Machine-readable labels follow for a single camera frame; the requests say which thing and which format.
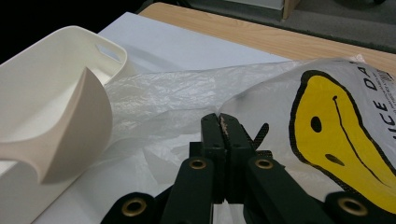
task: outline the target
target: white plastic scoop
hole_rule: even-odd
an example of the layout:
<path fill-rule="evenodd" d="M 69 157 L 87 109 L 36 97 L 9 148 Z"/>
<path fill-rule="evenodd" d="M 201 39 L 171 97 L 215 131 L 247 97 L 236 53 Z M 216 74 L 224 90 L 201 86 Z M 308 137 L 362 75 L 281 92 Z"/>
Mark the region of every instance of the white plastic scoop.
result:
<path fill-rule="evenodd" d="M 81 175 L 106 148 L 111 129 L 106 91 L 85 68 L 55 125 L 29 139 L 0 141 L 0 160 L 27 162 L 40 184 L 57 183 Z"/>

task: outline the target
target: curved black line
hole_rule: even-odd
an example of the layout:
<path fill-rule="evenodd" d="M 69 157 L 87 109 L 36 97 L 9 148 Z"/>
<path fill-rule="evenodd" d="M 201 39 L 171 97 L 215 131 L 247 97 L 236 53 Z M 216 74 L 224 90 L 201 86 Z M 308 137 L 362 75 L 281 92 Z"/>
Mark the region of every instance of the curved black line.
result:
<path fill-rule="evenodd" d="M 358 158 L 358 160 L 361 162 L 361 164 L 364 166 L 364 168 L 366 168 L 366 169 L 375 177 L 375 179 L 377 179 L 377 180 L 378 180 L 379 182 L 381 182 L 383 185 L 389 187 L 389 186 L 386 185 L 384 182 L 382 182 L 382 181 L 379 179 L 379 177 L 376 176 L 376 174 L 375 174 L 369 167 L 367 167 L 367 165 L 361 160 L 361 157 L 360 157 L 359 154 L 356 152 L 356 149 L 355 149 L 355 147 L 353 146 L 353 143 L 350 141 L 349 135 L 347 134 L 347 131 L 346 131 L 346 129 L 344 128 L 343 119 L 341 118 L 340 109 L 339 109 L 338 104 L 337 104 L 337 96 L 335 95 L 335 96 L 332 98 L 332 100 L 334 101 L 335 108 L 336 108 L 336 110 L 337 110 L 337 115 L 338 115 L 338 119 L 340 120 L 341 129 L 343 130 L 343 133 L 344 133 L 344 135 L 346 136 L 346 140 L 348 141 L 350 147 L 352 148 L 353 153 L 355 153 L 355 156 Z"/>

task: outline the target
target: screw hole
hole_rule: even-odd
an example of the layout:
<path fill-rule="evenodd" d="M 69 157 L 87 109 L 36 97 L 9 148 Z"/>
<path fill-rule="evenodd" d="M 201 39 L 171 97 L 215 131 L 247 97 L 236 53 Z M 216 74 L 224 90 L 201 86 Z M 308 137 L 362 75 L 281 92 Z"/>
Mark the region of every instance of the screw hole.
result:
<path fill-rule="evenodd" d="M 146 210 L 146 201 L 141 198 L 132 198 L 122 206 L 122 213 L 126 217 L 136 217 Z"/>
<path fill-rule="evenodd" d="M 364 217 L 368 214 L 366 206 L 352 198 L 340 198 L 338 199 L 338 205 L 344 211 L 357 217 Z"/>

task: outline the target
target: white plastic bag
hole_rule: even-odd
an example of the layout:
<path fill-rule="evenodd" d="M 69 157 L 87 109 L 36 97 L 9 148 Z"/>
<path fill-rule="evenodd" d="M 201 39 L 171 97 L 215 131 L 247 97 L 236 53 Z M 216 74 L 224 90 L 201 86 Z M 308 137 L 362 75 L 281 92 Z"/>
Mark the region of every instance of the white plastic bag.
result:
<path fill-rule="evenodd" d="M 343 97 L 345 98 L 345 94 L 353 96 L 364 130 L 381 147 L 377 152 L 382 151 L 380 154 L 387 165 L 385 167 L 394 172 L 392 167 L 396 164 L 396 149 L 393 136 L 396 133 L 391 121 L 396 120 L 395 104 L 392 102 L 396 96 L 395 83 L 393 77 L 364 63 L 360 55 L 350 58 L 250 64 L 204 71 L 143 74 L 133 77 L 124 75 L 113 78 L 106 85 L 114 117 L 113 134 L 108 149 L 54 203 L 51 207 L 52 214 L 61 212 L 57 209 L 62 206 L 57 207 L 57 203 L 64 205 L 68 197 L 84 195 L 78 198 L 78 206 L 63 210 L 62 213 L 70 217 L 90 217 L 93 223 L 99 223 L 113 203 L 128 193 L 139 191 L 152 196 L 158 195 L 173 185 L 180 164 L 189 156 L 189 143 L 201 141 L 200 119 L 210 113 L 226 113 L 236 117 L 251 138 L 256 136 L 264 122 L 268 123 L 269 133 L 259 149 L 271 150 L 274 159 L 285 165 L 289 174 L 311 196 L 323 200 L 327 193 L 342 190 L 342 187 L 319 169 L 302 162 L 303 159 L 300 161 L 299 154 L 296 153 L 298 150 L 293 150 L 291 146 L 290 121 L 294 120 L 291 118 L 296 114 L 292 113 L 292 109 L 299 108 L 293 107 L 298 105 L 295 102 L 305 99 L 306 95 L 299 93 L 303 92 L 302 76 L 308 70 L 327 74 L 322 74 L 322 77 L 336 79 L 336 84 L 342 84 L 350 92 L 350 95 L 343 93 Z M 375 85 L 376 91 L 370 89 L 371 84 Z M 318 89 L 313 90 L 317 92 L 315 95 L 321 95 Z M 388 111 L 378 109 L 377 105 L 380 108 L 386 106 Z M 316 107 L 320 108 L 310 105 L 305 111 Z M 324 123 L 321 127 L 322 130 L 326 128 Z M 389 172 L 384 174 L 387 180 L 383 181 L 392 186 L 387 191 L 390 206 L 396 207 L 395 173 L 393 176 Z M 244 223 L 242 207 L 241 204 L 215 205 L 213 223 Z"/>

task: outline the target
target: wooden surface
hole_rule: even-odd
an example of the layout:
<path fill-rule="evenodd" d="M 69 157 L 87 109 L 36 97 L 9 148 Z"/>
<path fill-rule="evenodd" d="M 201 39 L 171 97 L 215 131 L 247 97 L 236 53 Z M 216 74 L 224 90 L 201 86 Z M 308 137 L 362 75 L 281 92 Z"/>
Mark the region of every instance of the wooden surface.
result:
<path fill-rule="evenodd" d="M 396 75 L 396 54 L 164 3 L 152 4 L 139 15 L 260 49 L 291 60 L 349 57 L 361 54 L 371 66 Z"/>

